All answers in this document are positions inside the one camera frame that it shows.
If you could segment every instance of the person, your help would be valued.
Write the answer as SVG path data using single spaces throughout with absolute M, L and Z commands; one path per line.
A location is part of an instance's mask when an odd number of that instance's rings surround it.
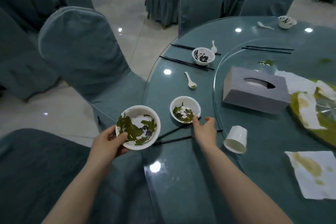
M 195 139 L 238 223 L 292 223 L 288 216 L 257 185 L 243 174 L 216 146 L 215 119 L 200 125 L 193 119 Z M 86 165 L 69 184 L 42 224 L 86 223 L 100 183 L 114 158 L 125 154 L 127 133 L 118 137 L 116 126 L 108 128 L 93 141 Z

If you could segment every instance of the overturned cup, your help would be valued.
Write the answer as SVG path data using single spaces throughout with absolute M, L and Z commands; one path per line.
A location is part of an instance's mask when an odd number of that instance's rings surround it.
M 241 126 L 233 126 L 224 141 L 224 146 L 237 154 L 246 152 L 247 130 Z

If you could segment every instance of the chair back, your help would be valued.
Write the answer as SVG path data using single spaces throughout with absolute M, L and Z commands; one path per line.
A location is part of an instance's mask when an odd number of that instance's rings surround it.
M 53 13 L 40 31 L 38 47 L 88 101 L 130 72 L 107 19 L 90 8 L 68 6 Z
M 179 0 L 178 37 L 191 29 L 220 18 L 223 0 Z
M 245 0 L 240 16 L 282 16 L 288 13 L 293 0 Z

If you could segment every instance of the spoon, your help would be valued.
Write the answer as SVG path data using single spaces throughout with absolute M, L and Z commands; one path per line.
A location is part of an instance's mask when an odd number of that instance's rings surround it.
M 216 48 L 216 46 L 215 46 L 215 41 L 214 41 L 214 40 L 212 40 L 211 51 L 212 51 L 213 53 L 217 53 L 217 48 Z
M 190 88 L 192 88 L 192 89 L 196 88 L 196 87 L 197 87 L 197 84 L 194 83 L 194 82 L 190 79 L 188 72 L 184 72 L 184 73 L 185 73 L 185 75 L 186 75 L 187 78 L 188 78 L 188 86 L 189 86 Z
M 269 29 L 274 30 L 274 28 L 267 27 L 267 26 L 265 26 L 264 24 L 262 24 L 260 21 L 258 21 L 257 23 L 258 23 L 258 25 L 259 25 L 260 27 L 262 27 L 262 28 L 269 28 Z

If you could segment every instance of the gray tissue box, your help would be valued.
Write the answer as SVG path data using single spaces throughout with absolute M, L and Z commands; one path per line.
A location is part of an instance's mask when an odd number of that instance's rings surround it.
M 251 85 L 245 78 L 268 82 L 269 88 Z M 223 102 L 276 114 L 290 103 L 290 94 L 284 77 L 231 67 L 224 80 Z

